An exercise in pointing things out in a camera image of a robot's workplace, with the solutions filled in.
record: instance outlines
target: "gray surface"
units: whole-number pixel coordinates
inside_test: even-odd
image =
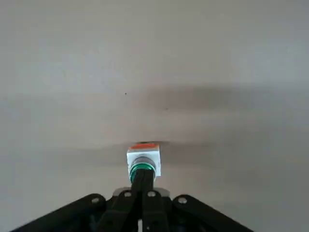
[[[0,231],[162,177],[260,232],[308,226],[305,0],[0,1]]]

